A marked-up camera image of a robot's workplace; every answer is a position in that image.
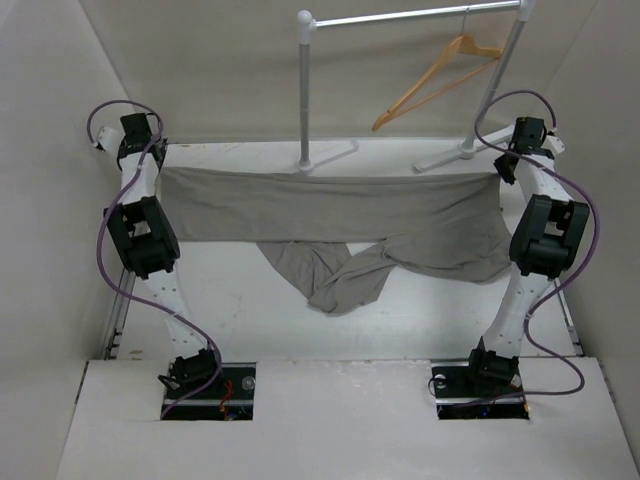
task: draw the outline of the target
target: gray cloth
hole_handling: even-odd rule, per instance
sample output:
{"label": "gray cloth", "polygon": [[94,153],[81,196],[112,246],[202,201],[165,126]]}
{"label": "gray cloth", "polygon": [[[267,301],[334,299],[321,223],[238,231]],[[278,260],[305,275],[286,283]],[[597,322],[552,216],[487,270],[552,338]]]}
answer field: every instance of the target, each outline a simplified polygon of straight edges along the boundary
{"label": "gray cloth", "polygon": [[[493,280],[510,264],[494,174],[305,177],[162,171],[179,240],[252,241],[315,308],[375,301],[398,264],[439,278]],[[344,242],[376,241],[351,256]]]}

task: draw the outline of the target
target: clothing rack stand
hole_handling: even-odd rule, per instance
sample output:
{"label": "clothing rack stand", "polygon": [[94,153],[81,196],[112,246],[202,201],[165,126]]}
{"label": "clothing rack stand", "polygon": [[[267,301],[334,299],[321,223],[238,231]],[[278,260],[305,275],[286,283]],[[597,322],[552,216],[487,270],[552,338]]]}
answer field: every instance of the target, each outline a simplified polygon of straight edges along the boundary
{"label": "clothing rack stand", "polygon": [[[315,20],[307,10],[298,13],[298,28],[300,33],[300,159],[296,166],[301,172],[309,173],[313,170],[313,163],[309,158],[309,80],[311,66],[311,37],[318,30],[342,28],[351,25],[363,25],[369,23],[396,22],[405,20],[434,19],[447,17],[461,17],[483,13],[497,13],[517,10],[518,15],[509,33],[509,38],[504,47],[502,57],[498,62],[493,76],[480,102],[477,114],[487,105],[496,94],[500,81],[509,64],[511,55],[515,50],[522,29],[529,19],[536,0],[506,0],[501,2],[479,3],[475,5],[458,5],[454,7],[430,8],[427,10],[415,10],[410,12],[384,13],[379,15],[367,15],[362,17],[338,18],[333,20]],[[500,143],[508,139],[513,132],[513,127],[507,127],[490,135],[486,139],[491,143]],[[418,172],[426,172],[442,165],[446,165],[460,158],[471,159],[476,152],[486,147],[476,140],[473,124],[469,128],[467,136],[456,148],[445,151],[430,159],[414,164]]]}

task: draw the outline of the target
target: orange hanger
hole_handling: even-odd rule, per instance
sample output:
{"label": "orange hanger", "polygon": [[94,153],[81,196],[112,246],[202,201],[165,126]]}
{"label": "orange hanger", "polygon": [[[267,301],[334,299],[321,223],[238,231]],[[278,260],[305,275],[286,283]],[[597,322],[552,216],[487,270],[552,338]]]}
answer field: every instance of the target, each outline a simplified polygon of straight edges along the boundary
{"label": "orange hanger", "polygon": [[[404,105],[406,105],[406,103],[409,100],[411,100],[411,98],[416,93],[418,93],[418,91],[424,86],[424,84],[427,83],[429,80],[431,80],[431,78],[433,78],[433,76],[436,73],[438,73],[448,63],[450,63],[451,60],[458,53],[464,53],[464,54],[467,54],[467,55],[480,55],[480,56],[484,56],[484,57],[492,57],[492,59],[490,61],[488,61],[487,63],[485,63],[484,65],[482,65],[481,67],[476,68],[474,71],[466,74],[464,77],[459,78],[458,80],[455,80],[455,81],[449,83],[448,85],[442,87],[437,92],[434,92],[431,95],[427,96],[426,98],[423,98],[419,102],[415,103],[414,105],[403,109],[402,107]],[[459,35],[458,37],[454,38],[449,43],[449,45],[447,45],[444,48],[442,53],[440,53],[440,55],[436,59],[435,63],[433,65],[431,65],[429,70],[427,70],[425,72],[425,74],[420,78],[420,80],[418,80],[415,85],[413,85],[409,90],[407,90],[404,93],[404,95],[402,95],[400,97],[400,99],[396,103],[394,103],[392,106],[390,106],[387,109],[386,112],[384,112],[382,115],[380,115],[378,117],[376,122],[373,124],[372,130],[375,132],[382,125],[384,125],[385,123],[390,122],[394,118],[398,118],[400,115],[404,115],[405,113],[410,112],[414,108],[417,108],[420,105],[423,105],[423,104],[427,103],[429,100],[433,100],[434,98],[442,95],[443,93],[448,92],[452,88],[460,85],[465,80],[468,80],[471,77],[473,77],[474,75],[477,75],[480,72],[482,72],[482,71],[486,70],[487,68],[489,68],[489,66],[492,65],[493,63],[497,62],[498,59],[501,56],[502,56],[502,49],[501,48],[479,47],[476,44],[476,41],[474,40],[474,38],[471,35],[468,35],[468,34]]]}

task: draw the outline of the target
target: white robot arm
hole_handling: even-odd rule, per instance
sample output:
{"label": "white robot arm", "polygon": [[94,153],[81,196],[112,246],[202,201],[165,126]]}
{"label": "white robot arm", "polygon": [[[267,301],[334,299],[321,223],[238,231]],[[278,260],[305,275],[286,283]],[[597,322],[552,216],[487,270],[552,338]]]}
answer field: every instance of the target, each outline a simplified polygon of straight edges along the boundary
{"label": "white robot arm", "polygon": [[[166,140],[156,143],[139,166],[140,155],[152,136],[147,115],[127,115],[121,122],[124,136],[105,127],[98,134],[96,147],[116,156],[122,170],[122,187],[129,184],[138,169],[140,176],[109,218],[109,233],[124,267],[147,285],[153,301],[191,321],[176,272],[180,249],[157,197]],[[216,365],[213,354],[207,352],[206,339],[171,315],[165,314],[164,320],[176,355],[197,359],[189,365],[213,373]]]}
{"label": "white robot arm", "polygon": [[[509,150],[555,171],[553,159],[564,145],[547,135],[542,120],[522,117],[516,121]],[[575,201],[536,165],[505,154],[495,166],[506,182],[518,181],[527,207],[509,249],[513,263],[507,291],[495,320],[469,357],[467,376],[474,390],[470,396],[487,396],[512,382],[525,320],[554,279],[573,264],[590,213],[587,204]]]}

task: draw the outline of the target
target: white floor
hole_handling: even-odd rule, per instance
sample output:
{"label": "white floor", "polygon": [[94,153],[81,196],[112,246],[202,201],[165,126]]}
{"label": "white floor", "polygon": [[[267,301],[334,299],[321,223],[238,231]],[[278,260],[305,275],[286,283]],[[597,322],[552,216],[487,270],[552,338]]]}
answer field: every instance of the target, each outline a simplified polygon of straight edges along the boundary
{"label": "white floor", "polygon": [[[438,420],[426,361],[260,362],[251,422],[160,422],[164,361],[89,365],[58,480],[638,480],[595,359],[531,420]],[[528,388],[575,374],[522,359]]]}
{"label": "white floor", "polygon": [[[326,163],[322,176],[414,175],[411,166],[453,145],[451,140],[364,139],[318,141],[311,157]],[[165,167],[295,172],[297,142],[172,145]],[[433,174],[494,171],[493,152],[460,160]],[[517,225],[524,209],[519,187],[503,184],[504,217]],[[362,245],[352,245],[353,250]],[[340,317],[306,306],[254,244],[183,243],[178,272],[194,320],[218,342],[225,361],[266,359],[375,360],[466,357],[492,322],[507,285],[440,280],[396,268],[377,302]],[[142,283],[137,295],[149,297]],[[548,302],[532,322],[533,335],[563,355],[573,355],[560,301]],[[524,356],[538,355],[528,343]],[[173,358],[162,314],[132,304],[119,349],[121,359]]]}

